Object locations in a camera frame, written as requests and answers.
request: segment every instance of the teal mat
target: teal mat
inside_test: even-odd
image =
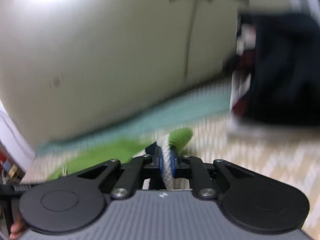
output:
[[[121,123],[84,135],[74,140],[48,142],[42,145],[37,156],[48,153],[63,153],[74,150],[87,150],[116,138],[135,137],[159,128],[186,124],[205,116],[229,111],[231,82],[219,82],[164,102],[139,116]]]

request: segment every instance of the human hand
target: human hand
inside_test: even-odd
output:
[[[14,224],[10,228],[9,239],[16,240],[16,239],[20,238],[23,235],[25,230],[26,230],[26,224],[23,221],[21,215],[19,213],[17,213],[16,221],[14,222]]]

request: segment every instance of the round black cover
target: round black cover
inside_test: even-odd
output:
[[[70,232],[90,224],[105,205],[105,198],[95,183],[68,176],[23,194],[19,209],[31,228],[50,234]]]
[[[222,199],[227,217],[254,231],[276,233],[301,228],[309,201],[298,189],[263,176],[237,179]]]

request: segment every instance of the dark cloth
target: dark cloth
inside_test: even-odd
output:
[[[243,116],[273,124],[320,124],[320,28],[308,15],[244,15],[256,28],[255,67]]]

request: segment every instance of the white logo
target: white logo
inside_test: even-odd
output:
[[[165,193],[165,192],[162,192],[162,193],[159,194],[159,197],[162,197],[162,198],[165,198],[165,197],[167,197],[167,196],[168,196],[168,194]]]

